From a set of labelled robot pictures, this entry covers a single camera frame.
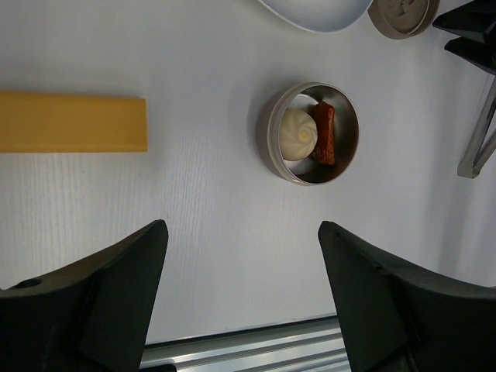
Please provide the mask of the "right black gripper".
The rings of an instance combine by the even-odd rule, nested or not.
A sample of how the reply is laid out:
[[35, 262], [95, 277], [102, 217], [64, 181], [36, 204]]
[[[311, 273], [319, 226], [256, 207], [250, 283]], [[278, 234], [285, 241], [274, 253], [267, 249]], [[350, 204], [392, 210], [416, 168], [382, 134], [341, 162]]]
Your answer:
[[470, 1], [437, 16], [432, 26], [456, 36], [445, 50], [495, 75], [495, 1]]

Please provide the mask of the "round metal lunch box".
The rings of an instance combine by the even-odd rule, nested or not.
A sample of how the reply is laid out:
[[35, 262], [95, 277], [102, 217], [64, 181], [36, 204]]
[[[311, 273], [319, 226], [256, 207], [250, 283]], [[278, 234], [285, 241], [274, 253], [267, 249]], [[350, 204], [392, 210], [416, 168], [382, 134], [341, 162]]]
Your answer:
[[323, 83], [297, 84], [282, 93], [267, 119], [272, 171], [303, 186], [327, 184], [352, 163], [359, 119], [349, 97]]

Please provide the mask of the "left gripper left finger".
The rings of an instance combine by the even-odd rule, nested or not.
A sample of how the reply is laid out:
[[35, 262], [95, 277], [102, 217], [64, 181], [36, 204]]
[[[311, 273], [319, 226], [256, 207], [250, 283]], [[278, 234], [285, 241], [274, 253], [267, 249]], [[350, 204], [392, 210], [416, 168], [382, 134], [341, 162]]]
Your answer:
[[120, 242], [1, 291], [3, 371], [137, 371], [168, 231], [156, 220]]

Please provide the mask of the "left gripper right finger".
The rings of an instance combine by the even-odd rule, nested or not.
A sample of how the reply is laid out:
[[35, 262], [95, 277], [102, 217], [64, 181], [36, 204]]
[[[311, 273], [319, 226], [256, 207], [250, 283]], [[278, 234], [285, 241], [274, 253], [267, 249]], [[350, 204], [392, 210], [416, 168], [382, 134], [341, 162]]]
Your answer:
[[318, 232], [353, 371], [493, 371], [495, 289], [437, 274], [323, 222]]

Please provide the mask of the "metal tongs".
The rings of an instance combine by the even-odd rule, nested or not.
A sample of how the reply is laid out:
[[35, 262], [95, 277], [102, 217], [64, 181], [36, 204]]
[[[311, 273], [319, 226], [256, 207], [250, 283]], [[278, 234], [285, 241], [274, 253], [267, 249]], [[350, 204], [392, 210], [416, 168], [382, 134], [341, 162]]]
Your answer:
[[474, 179], [495, 151], [495, 131], [486, 139], [495, 114], [495, 78], [491, 82], [474, 131], [457, 168], [457, 175]]

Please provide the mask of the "orange sausage toy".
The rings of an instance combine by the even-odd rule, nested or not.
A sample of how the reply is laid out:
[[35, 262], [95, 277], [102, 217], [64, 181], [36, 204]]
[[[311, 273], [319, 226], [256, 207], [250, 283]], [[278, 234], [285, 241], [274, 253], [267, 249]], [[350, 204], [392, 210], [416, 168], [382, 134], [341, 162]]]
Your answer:
[[312, 118], [317, 128], [317, 141], [312, 156], [324, 165], [333, 165], [335, 159], [334, 122], [335, 109], [326, 102], [318, 103], [312, 110]]

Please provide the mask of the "beige bun toy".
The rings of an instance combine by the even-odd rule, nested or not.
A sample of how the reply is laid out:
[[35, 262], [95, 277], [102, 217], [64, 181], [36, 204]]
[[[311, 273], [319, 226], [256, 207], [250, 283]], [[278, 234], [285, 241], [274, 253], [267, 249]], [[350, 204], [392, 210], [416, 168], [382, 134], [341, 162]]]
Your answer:
[[285, 160], [300, 161], [308, 157], [315, 148], [317, 137], [315, 121], [307, 112], [298, 109], [284, 112], [279, 145]]

